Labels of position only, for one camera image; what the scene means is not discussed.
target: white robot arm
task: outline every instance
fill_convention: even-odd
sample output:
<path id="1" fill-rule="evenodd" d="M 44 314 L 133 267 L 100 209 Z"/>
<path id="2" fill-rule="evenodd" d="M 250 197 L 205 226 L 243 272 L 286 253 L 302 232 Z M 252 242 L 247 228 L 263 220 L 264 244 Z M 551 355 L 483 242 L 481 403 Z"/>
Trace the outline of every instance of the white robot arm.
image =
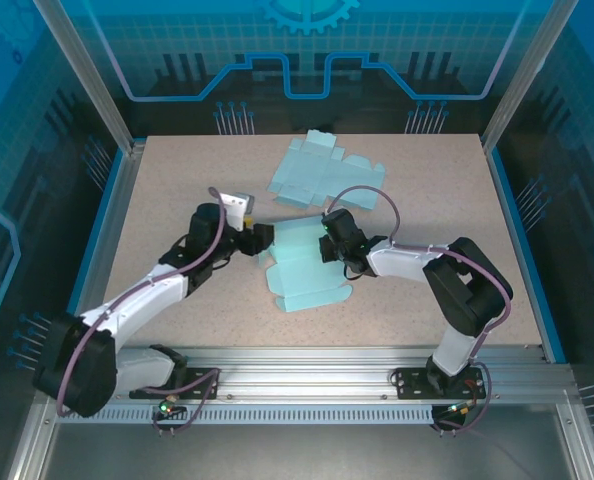
<path id="1" fill-rule="evenodd" d="M 449 254 L 479 265 L 512 298 L 508 282 L 467 238 L 459 238 L 450 245 L 425 247 L 400 246 L 383 236 L 369 240 L 345 209 L 324 215 L 322 224 L 327 232 L 320 239 L 324 262 L 341 260 L 346 268 L 359 275 L 402 277 L 430 285 L 449 323 L 426 365 L 429 383 L 443 395 L 468 366 L 474 350 L 483 341 L 481 336 L 486 334 L 486 327 L 505 307 L 497 286 Z"/>
<path id="2" fill-rule="evenodd" d="M 57 398 L 60 385 L 81 338 L 96 326 L 81 351 L 68 379 L 64 404 L 87 417 L 97 413 L 115 392 L 144 387 L 179 388 L 188 383 L 186 359 L 172 349 L 153 345 L 149 349 L 122 350 L 128 339 L 162 310 L 182 301 L 197 290 L 220 262 L 228 262 L 235 252 L 252 256 L 274 240 L 271 225 L 244 225 L 252 210 L 252 197 L 221 194 L 226 225 L 219 243 L 201 261 L 214 241 L 220 207 L 200 205 L 184 235 L 144 277 L 118 297 L 75 317 L 61 314 L 54 318 L 33 377 L 33 385 Z M 191 264 L 200 261 L 196 266 Z M 105 319 L 95 325 L 105 315 Z"/>

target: beige work surface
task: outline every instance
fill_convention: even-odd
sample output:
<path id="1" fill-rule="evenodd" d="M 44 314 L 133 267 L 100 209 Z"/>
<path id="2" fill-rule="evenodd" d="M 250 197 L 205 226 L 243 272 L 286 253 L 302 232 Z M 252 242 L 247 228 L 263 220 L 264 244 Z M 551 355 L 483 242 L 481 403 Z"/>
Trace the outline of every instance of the beige work surface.
<path id="1" fill-rule="evenodd" d="M 292 135 L 149 137 L 130 200 L 106 299 L 140 280 L 187 232 L 215 186 L 255 196 L 257 222 L 317 215 L 279 205 L 266 191 Z M 399 206 L 400 243 L 472 238 L 512 285 L 513 312 L 489 343 L 541 343 L 486 159 L 476 135 L 339 135 L 337 145 L 386 167 L 384 190 Z M 368 236 L 388 234 L 391 207 L 353 210 Z M 337 305 L 282 312 L 257 259 L 234 255 L 193 295 L 149 322 L 132 345 L 390 346 L 431 345 L 447 323 L 428 285 L 400 278 L 353 283 Z"/>

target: purple cable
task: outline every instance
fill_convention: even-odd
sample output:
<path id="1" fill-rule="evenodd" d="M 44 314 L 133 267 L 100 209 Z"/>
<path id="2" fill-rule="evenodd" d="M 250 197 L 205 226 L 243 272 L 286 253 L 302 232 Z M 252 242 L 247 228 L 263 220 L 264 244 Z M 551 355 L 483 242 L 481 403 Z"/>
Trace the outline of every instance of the purple cable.
<path id="1" fill-rule="evenodd" d="M 482 362 L 473 362 L 472 365 L 473 365 L 473 367 L 481 367 L 481 369 L 486 373 L 486 383 L 488 386 L 488 395 L 486 395 L 486 400 L 484 401 L 484 406 L 481 407 L 481 411 L 479 412 L 479 415 L 477 415 L 475 417 L 475 419 L 466 426 L 458 425 L 459 429 L 456 430 L 457 433 L 468 432 L 468 431 L 472 430 L 473 427 L 481 421 L 481 419 L 484 417 L 484 414 L 488 411 L 488 407 L 490 406 L 490 399 L 493 396 L 493 379 L 490 376 L 490 370 L 488 370 L 488 367 Z"/>
<path id="2" fill-rule="evenodd" d="M 330 213 L 330 211 L 333 209 L 333 207 L 335 206 L 335 204 L 339 201 L 339 199 L 341 197 L 343 197 L 348 192 L 351 192 L 353 190 L 370 190 L 371 192 L 376 192 L 379 195 L 381 195 L 382 197 L 384 197 L 388 203 L 390 203 L 390 206 L 393 207 L 393 211 L 395 212 L 395 228 L 393 228 L 393 231 L 391 232 L 391 234 L 388 237 L 388 239 L 390 240 L 390 243 L 393 243 L 393 238 L 394 238 L 395 234 L 397 233 L 397 231 L 399 230 L 399 224 L 401 223 L 401 218 L 399 216 L 399 209 L 397 208 L 397 205 L 395 205 L 395 202 L 393 201 L 393 199 L 390 198 L 388 196 L 388 194 L 386 194 L 386 192 L 382 192 L 378 188 L 371 187 L 370 185 L 355 185 L 354 187 L 348 187 L 347 189 L 342 190 L 339 193 L 339 195 L 337 195 L 333 199 L 333 201 L 330 204 L 330 206 L 326 209 L 326 214 Z"/>
<path id="3" fill-rule="evenodd" d="M 493 328 L 498 327 L 499 325 L 504 323 L 506 321 L 506 319 L 510 316 L 510 311 L 511 311 L 510 296 L 508 295 L 508 292 L 506 292 L 506 289 L 504 288 L 504 286 L 501 284 L 501 282 L 499 280 L 497 280 L 493 276 L 492 273 L 490 273 L 484 267 L 482 267 L 481 265 L 479 265 L 476 262 L 473 262 L 470 258 L 465 257 L 457 252 L 453 252 L 452 250 L 448 250 L 447 248 L 433 247 L 433 246 L 420 247 L 420 246 L 416 246 L 416 245 L 400 245 L 397 243 L 393 243 L 393 247 L 400 248 L 402 250 L 414 250 L 414 251 L 418 251 L 418 252 L 441 253 L 444 255 L 448 255 L 449 257 L 453 257 L 453 258 L 459 260 L 460 262 L 465 263 L 466 265 L 468 265 L 472 269 L 476 270 L 480 274 L 482 274 L 486 278 L 486 280 L 488 280 L 490 283 L 492 283 L 495 286 L 495 288 L 497 288 L 497 290 L 499 290 L 500 295 L 504 299 L 504 304 L 505 304 L 504 312 L 501 314 L 501 316 L 497 320 L 495 320 L 490 325 L 486 326 L 484 328 L 484 330 L 481 332 L 481 334 L 477 338 L 477 342 L 475 343 L 475 346 L 473 347 L 472 352 L 470 352 L 470 358 L 472 360 L 475 357 L 475 355 L 477 355 L 477 352 L 479 351 L 481 346 L 484 344 L 484 341 L 486 340 L 488 333 L 490 333 L 490 331 Z"/>
<path id="4" fill-rule="evenodd" d="M 208 247 L 208 250 L 206 250 L 202 256 L 200 256 L 197 260 L 190 263 L 189 265 L 186 265 L 185 267 L 174 270 L 172 272 L 164 273 L 162 275 L 157 275 L 156 277 L 153 277 L 152 280 L 143 281 L 143 282 L 129 288 L 127 291 L 125 291 L 119 297 L 117 297 L 117 299 L 109 305 L 108 309 L 104 313 L 102 313 L 97 320 L 95 320 L 95 322 L 90 326 L 90 328 L 88 328 L 86 333 L 84 333 L 84 336 L 81 337 L 81 340 L 75 347 L 75 350 L 73 351 L 73 354 L 71 355 L 70 360 L 68 361 L 68 365 L 66 365 L 66 370 L 64 371 L 64 376 L 61 380 L 61 384 L 59 385 L 59 392 L 57 393 L 57 403 L 56 403 L 57 415 L 59 415 L 60 417 L 65 417 L 66 415 L 69 414 L 69 412 L 64 411 L 64 399 L 66 397 L 66 389 L 68 387 L 68 383 L 70 382 L 70 377 L 72 376 L 73 370 L 75 369 L 75 364 L 77 363 L 77 360 L 79 360 L 79 357 L 81 356 L 81 352 L 83 352 L 84 348 L 86 347 L 88 340 L 90 340 L 90 338 L 93 336 L 93 334 L 97 331 L 97 328 L 108 319 L 110 314 L 113 313 L 113 311 L 119 305 L 121 305 L 127 298 L 129 298 L 130 296 L 134 295 L 135 293 L 141 291 L 143 288 L 146 288 L 149 285 L 154 285 L 155 283 L 157 283 L 161 280 L 165 280 L 166 278 L 170 278 L 172 276 L 187 272 L 188 270 L 195 268 L 197 265 L 199 265 L 204 260 L 206 260 L 208 258 L 208 256 L 211 253 L 213 253 L 215 248 L 217 248 L 217 244 L 219 243 L 219 240 L 221 239 L 221 235 L 224 231 L 224 224 L 226 223 L 226 212 L 225 212 L 224 202 L 222 201 L 221 195 L 219 194 L 217 189 L 214 187 L 210 187 L 208 189 L 208 193 L 210 193 L 213 197 L 215 197 L 217 199 L 217 202 L 219 203 L 219 206 L 220 206 L 219 224 L 217 226 L 217 233 L 215 234 L 213 243 L 210 245 L 210 247 Z"/>
<path id="5" fill-rule="evenodd" d="M 175 388 L 173 390 L 160 390 L 158 388 L 142 388 L 142 391 L 147 392 L 147 393 L 159 393 L 159 394 L 163 394 L 163 395 L 175 395 L 175 394 L 183 393 L 187 390 L 190 390 L 191 388 L 195 388 L 200 383 L 203 383 L 206 380 L 210 379 L 210 385 L 208 385 L 208 387 L 206 387 L 206 391 L 204 392 L 204 396 L 202 397 L 201 402 L 199 402 L 199 405 L 197 405 L 197 408 L 195 409 L 195 411 L 193 412 L 191 417 L 188 419 L 188 421 L 186 423 L 184 423 L 182 426 L 170 430 L 171 434 L 174 434 L 174 432 L 183 432 L 188 427 L 190 427 L 195 420 L 197 420 L 197 417 L 199 417 L 199 414 L 201 413 L 202 408 L 204 408 L 204 405 L 206 404 L 206 400 L 208 400 L 208 396 L 210 395 L 210 392 L 213 387 L 213 383 L 214 383 L 215 379 L 217 378 L 217 375 L 219 375 L 219 369 L 213 368 L 210 372 L 202 375 L 194 382 L 189 383 L 188 385 L 180 387 L 180 388 Z M 160 434 L 163 431 L 159 427 L 159 424 L 157 423 L 157 420 L 155 420 L 155 418 L 153 418 L 153 427 Z"/>
<path id="6" fill-rule="evenodd" d="M 460 432 L 460 431 L 462 431 L 462 432 L 463 432 L 463 431 L 464 431 L 464 428 L 462 428 L 462 427 L 461 427 L 461 425 L 459 425 L 458 423 L 455 423 L 455 422 L 450 422 L 450 421 L 448 421 L 448 420 L 440 420 L 440 423 L 443 423 L 444 425 L 448 425 L 449 427 L 453 427 L 453 428 L 455 429 L 455 432 Z M 514 464 L 517 466 L 517 468 L 519 468 L 519 469 L 520 469 L 522 472 L 524 472 L 524 473 L 526 474 L 526 476 L 527 476 L 528 478 L 532 478 L 532 479 L 534 479 L 534 480 L 536 480 L 536 479 L 537 479 L 537 477 L 535 477 L 535 476 L 534 476 L 534 475 L 533 475 L 533 474 L 530 472 L 530 470 L 528 470 L 526 467 L 524 467 L 524 466 L 521 464 L 521 462 L 520 462 L 519 460 L 517 460 L 517 458 L 516 458 L 516 457 L 515 457 L 515 456 L 514 456 L 512 453 L 510 453 L 510 452 L 509 452 L 509 451 L 506 449 L 506 447 L 504 447 L 504 446 L 503 446 L 501 443 L 499 443 L 497 440 L 495 440 L 494 438 L 492 438 L 492 437 L 489 437 L 488 435 L 485 435 L 485 434 L 483 434 L 483 433 L 481 433 L 481 432 L 478 432 L 477 430 L 470 430 L 470 433 L 471 433 L 471 434 L 473 434 L 473 435 L 475 435 L 475 436 L 477 436 L 477 437 L 479 437 L 479 438 L 482 438 L 482 439 L 484 439 L 484 440 L 486 440 L 486 441 L 488 441 L 488 442 L 492 443 L 493 445 L 495 445 L 495 447 L 497 447 L 497 448 L 499 449 L 499 451 L 501 451 L 502 453 L 504 453 L 504 454 L 505 454 L 505 455 L 508 457 L 508 459 L 509 459 L 511 462 L 513 462 L 513 463 L 514 463 Z"/>
<path id="7" fill-rule="evenodd" d="M 502 298 L 504 299 L 504 311 L 501 314 L 501 316 L 495 320 L 493 323 L 491 323 L 490 325 L 488 325 L 486 328 L 484 328 L 484 331 L 479 335 L 479 338 L 477 339 L 477 342 L 475 343 L 475 346 L 473 348 L 473 351 L 470 353 L 471 359 L 477 354 L 477 352 L 479 351 L 479 349 L 481 348 L 481 346 L 483 345 L 484 341 L 486 340 L 486 337 L 488 336 L 488 333 L 495 327 L 501 325 L 502 323 L 504 323 L 506 321 L 506 319 L 510 316 L 510 310 L 511 310 L 511 306 L 510 306 L 510 296 L 508 295 L 508 293 L 506 292 L 506 289 L 504 288 L 504 286 L 501 284 L 501 282 L 499 282 L 499 280 L 497 280 L 492 273 L 490 273 L 488 270 L 486 270 L 484 267 L 482 267 L 481 265 L 479 265 L 478 263 L 473 262 L 470 258 L 465 257 L 463 255 L 460 255 L 459 253 L 453 252 L 451 250 L 448 250 L 447 248 L 439 248 L 439 247 L 420 247 L 420 246 L 416 246 L 416 245 L 399 245 L 396 244 L 393 240 L 393 237 L 395 236 L 395 234 L 397 233 L 397 231 L 399 230 L 399 225 L 401 223 L 401 217 L 399 215 L 399 209 L 397 208 L 397 205 L 395 205 L 395 202 L 393 201 L 392 198 L 390 198 L 390 196 L 388 196 L 388 194 L 386 192 L 381 191 L 378 188 L 375 187 L 371 187 L 370 185 L 355 185 L 354 187 L 348 187 L 345 190 L 342 190 L 339 195 L 337 195 L 332 203 L 330 204 L 330 206 L 326 209 L 326 213 L 330 213 L 330 211 L 333 209 L 333 207 L 335 206 L 335 204 L 339 201 L 339 199 L 341 197 L 343 197 L 345 194 L 347 194 L 348 192 L 352 191 L 352 190 L 370 190 L 372 192 L 376 192 L 379 195 L 381 195 L 382 197 L 384 197 L 388 203 L 390 203 L 390 206 L 393 207 L 393 211 L 395 212 L 395 228 L 393 228 L 393 231 L 391 232 L 390 236 L 388 237 L 388 239 L 390 240 L 390 243 L 392 244 L 393 247 L 395 248 L 401 248 L 404 250 L 416 250 L 416 251 L 420 251 L 420 252 L 435 252 L 435 253 L 442 253 L 445 255 L 448 255 L 450 257 L 453 257 L 457 260 L 459 260 L 460 262 L 465 263 L 466 265 L 470 266 L 471 268 L 473 268 L 474 270 L 476 270 L 477 272 L 479 272 L 480 274 L 482 274 L 490 283 L 492 283 L 495 288 L 497 288 L 497 290 L 499 290 L 499 293 L 501 294 Z"/>

